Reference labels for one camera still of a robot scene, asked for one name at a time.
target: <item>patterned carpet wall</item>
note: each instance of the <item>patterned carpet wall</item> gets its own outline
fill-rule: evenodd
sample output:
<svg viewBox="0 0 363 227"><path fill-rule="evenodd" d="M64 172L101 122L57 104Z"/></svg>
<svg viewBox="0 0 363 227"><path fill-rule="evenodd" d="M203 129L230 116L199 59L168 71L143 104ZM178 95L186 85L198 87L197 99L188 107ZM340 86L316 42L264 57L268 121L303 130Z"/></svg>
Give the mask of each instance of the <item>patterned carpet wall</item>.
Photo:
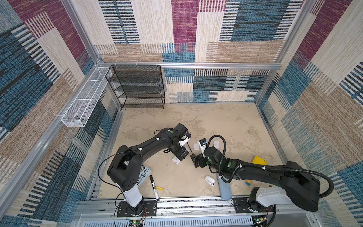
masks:
<svg viewBox="0 0 363 227"><path fill-rule="evenodd" d="M117 114L111 92L105 88L85 127L62 127L0 227L70 226L97 174Z"/></svg>
<svg viewBox="0 0 363 227"><path fill-rule="evenodd" d="M0 190L92 65L60 0L0 0Z"/></svg>
<svg viewBox="0 0 363 227"><path fill-rule="evenodd" d="M162 69L166 103L253 102L269 70Z"/></svg>
<svg viewBox="0 0 363 227"><path fill-rule="evenodd" d="M272 63L303 0L71 0L103 61Z"/></svg>
<svg viewBox="0 0 363 227"><path fill-rule="evenodd" d="M71 0L105 62L275 62L303 0ZM165 69L166 102L254 101L267 71Z"/></svg>
<svg viewBox="0 0 363 227"><path fill-rule="evenodd" d="M284 159L334 181L329 227L363 226L362 21L361 0L318 0L259 105Z"/></svg>

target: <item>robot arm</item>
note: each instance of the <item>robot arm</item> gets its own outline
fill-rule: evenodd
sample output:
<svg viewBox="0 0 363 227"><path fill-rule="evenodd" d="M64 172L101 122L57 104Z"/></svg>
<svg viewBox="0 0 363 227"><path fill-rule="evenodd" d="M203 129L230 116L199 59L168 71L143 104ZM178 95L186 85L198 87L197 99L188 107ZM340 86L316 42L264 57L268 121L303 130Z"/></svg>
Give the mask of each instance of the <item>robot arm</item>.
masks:
<svg viewBox="0 0 363 227"><path fill-rule="evenodd" d="M189 153L183 146L190 140L190 137L188 129L179 123L174 129L160 130L156 136L139 145L132 147L123 145L118 149L118 155L114 156L107 174L123 192L129 213L138 216L144 207L143 196L136 185L141 164L163 148L167 148L175 155L174 158L182 161ZM248 201L252 210L272 204L293 203L302 209L317 211L319 198L325 197L333 191L334 185L330 178L318 172L304 170L295 162L287 162L287 165L263 166L239 159L225 158L225 140L223 139L224 151L222 154L215 147L209 147L211 139L208 143L205 139L199 141L202 153L191 155L195 167L203 168L208 165L210 170L211 168L216 169L226 183L231 182L232 179L250 179L280 187L274 189L253 188ZM312 174L329 182L329 189L325 193L319 194L320 182Z"/></svg>
<svg viewBox="0 0 363 227"><path fill-rule="evenodd" d="M248 201L252 210L265 208L273 204L295 204L302 209L315 212L318 211L319 198L325 197L333 191L334 185L329 177L318 172L304 170L295 162L287 162L286 165L266 166L244 162L239 159L225 158L225 150L222 154L215 147L208 147L210 142L211 140L208 143L206 143L205 139L200 140L199 144L207 144L206 148L202 149L202 154L191 155L196 168L203 168L208 165L210 168L217 170L219 176L226 183L231 182L232 179L249 179L280 187L253 188ZM320 182L312 174L318 175L329 182L329 189L325 193L319 194Z"/></svg>
<svg viewBox="0 0 363 227"><path fill-rule="evenodd" d="M141 164L163 148L182 161L189 153L183 146L190 137L188 129L179 123L174 129L161 129L156 136L139 145L123 145L117 150L118 155L114 156L107 174L120 187L133 214L138 215L143 208L143 196L136 185Z"/></svg>

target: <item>yellow object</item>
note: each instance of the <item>yellow object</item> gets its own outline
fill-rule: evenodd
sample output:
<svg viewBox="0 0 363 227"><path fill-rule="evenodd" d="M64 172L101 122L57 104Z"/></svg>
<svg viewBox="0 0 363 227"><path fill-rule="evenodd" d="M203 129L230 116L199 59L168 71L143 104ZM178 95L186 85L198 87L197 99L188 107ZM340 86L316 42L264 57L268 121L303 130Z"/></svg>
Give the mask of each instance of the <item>yellow object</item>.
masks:
<svg viewBox="0 0 363 227"><path fill-rule="evenodd" d="M255 156L255 158L252 161L253 164L259 164L259 165L266 165L267 162L260 158L259 156ZM246 180L246 185L250 186L252 183L252 180Z"/></svg>

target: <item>white wire basket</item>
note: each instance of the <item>white wire basket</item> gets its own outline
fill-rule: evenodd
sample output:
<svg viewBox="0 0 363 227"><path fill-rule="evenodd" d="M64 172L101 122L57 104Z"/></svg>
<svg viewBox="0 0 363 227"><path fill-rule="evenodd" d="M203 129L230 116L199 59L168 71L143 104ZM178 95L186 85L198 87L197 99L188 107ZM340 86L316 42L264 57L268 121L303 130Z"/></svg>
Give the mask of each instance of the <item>white wire basket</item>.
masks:
<svg viewBox="0 0 363 227"><path fill-rule="evenodd" d="M84 127L95 108L105 86L106 76L112 76L110 68L96 68L87 80L76 99L62 117L67 127Z"/></svg>

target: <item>mounting plate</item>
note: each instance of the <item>mounting plate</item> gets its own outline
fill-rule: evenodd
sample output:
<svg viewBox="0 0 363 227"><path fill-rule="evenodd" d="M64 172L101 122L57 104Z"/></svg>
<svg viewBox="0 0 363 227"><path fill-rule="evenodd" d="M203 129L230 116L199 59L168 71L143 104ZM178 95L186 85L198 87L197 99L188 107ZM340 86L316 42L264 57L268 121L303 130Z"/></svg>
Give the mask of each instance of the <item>mounting plate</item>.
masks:
<svg viewBox="0 0 363 227"><path fill-rule="evenodd" d="M242 214L242 213L253 213L252 211L250 211L250 209L248 208L248 203L247 203L247 197L243 197L243 198L233 198L233 205L234 205L234 209L236 210L237 214ZM268 208L269 212L273 212L273 206L269 206ZM258 212L266 212L265 209L259 209Z"/></svg>
<svg viewBox="0 0 363 227"><path fill-rule="evenodd" d="M131 210L127 207L126 201L121 201L118 206L120 207L117 210L117 217L124 218L124 217L132 217ZM146 200L144 201L144 207L147 208L146 216L156 216L156 209L158 206L158 202L156 200ZM138 217L141 217L144 214L144 210Z"/></svg>

